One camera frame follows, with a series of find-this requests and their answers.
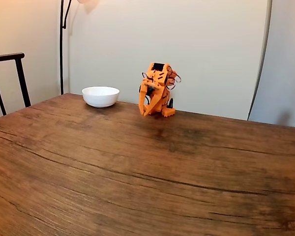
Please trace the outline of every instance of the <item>wooden table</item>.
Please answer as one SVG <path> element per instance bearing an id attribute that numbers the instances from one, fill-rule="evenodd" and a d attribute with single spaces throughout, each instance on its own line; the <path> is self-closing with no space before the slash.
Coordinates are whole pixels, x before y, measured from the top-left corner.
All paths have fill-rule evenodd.
<path id="1" fill-rule="evenodd" d="M 0 118 L 0 236 L 295 236 L 295 128 L 66 94 Z"/>

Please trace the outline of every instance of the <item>black chair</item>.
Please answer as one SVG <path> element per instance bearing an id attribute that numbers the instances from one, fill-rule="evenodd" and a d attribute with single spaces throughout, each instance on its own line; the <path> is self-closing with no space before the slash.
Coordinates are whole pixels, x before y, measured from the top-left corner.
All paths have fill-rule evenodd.
<path id="1" fill-rule="evenodd" d="M 22 91 L 22 95 L 23 95 L 24 104 L 25 104 L 25 107 L 29 107 L 30 106 L 30 97 L 29 97 L 28 89 L 26 87 L 24 71 L 23 71 L 22 61 L 21 61 L 22 58 L 24 58 L 24 57 L 25 57 L 24 53 L 0 55 L 0 61 L 15 60 L 16 69 L 18 71 L 18 76 L 19 76 L 19 81 L 20 81 L 20 86 L 21 86 L 21 91 Z M 6 111 L 5 111 L 5 108 L 4 108 L 4 105 L 3 105 L 1 95 L 0 95 L 0 107 L 1 107 L 2 114 L 5 116 Z"/>

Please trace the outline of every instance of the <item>white bowl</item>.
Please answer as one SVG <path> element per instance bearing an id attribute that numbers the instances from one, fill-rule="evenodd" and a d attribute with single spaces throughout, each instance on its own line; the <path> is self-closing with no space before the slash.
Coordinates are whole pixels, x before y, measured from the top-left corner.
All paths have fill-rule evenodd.
<path id="1" fill-rule="evenodd" d="M 119 96 L 119 89 L 112 87 L 88 87 L 82 90 L 84 101 L 93 107 L 114 105 Z"/>

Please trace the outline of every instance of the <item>robot toy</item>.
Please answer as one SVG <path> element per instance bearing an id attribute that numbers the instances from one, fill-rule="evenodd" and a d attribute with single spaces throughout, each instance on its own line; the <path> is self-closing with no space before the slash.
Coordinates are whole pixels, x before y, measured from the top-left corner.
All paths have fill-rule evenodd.
<path id="1" fill-rule="evenodd" d="M 164 117 L 174 115 L 176 110 L 173 108 L 173 99 L 170 99 L 170 90 L 175 87 L 175 82 L 181 82 L 181 77 L 169 64 L 161 63 L 152 63 L 148 71 L 142 75 L 143 81 L 139 89 L 141 115 L 147 116 L 156 112 L 161 112 Z"/>

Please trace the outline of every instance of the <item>floor lamp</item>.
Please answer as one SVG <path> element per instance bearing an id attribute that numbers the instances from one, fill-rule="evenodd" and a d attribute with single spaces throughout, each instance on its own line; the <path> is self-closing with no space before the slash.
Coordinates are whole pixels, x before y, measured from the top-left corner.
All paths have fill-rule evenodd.
<path id="1" fill-rule="evenodd" d="M 78 0 L 79 3 L 86 3 L 89 0 Z M 65 17 L 63 19 L 64 13 L 64 0 L 61 0 L 61 7 L 60 7 L 60 89 L 61 95 L 63 95 L 63 30 L 67 28 L 67 17 L 69 13 L 69 9 L 71 6 L 72 0 L 69 0 L 68 8 L 65 13 Z"/>

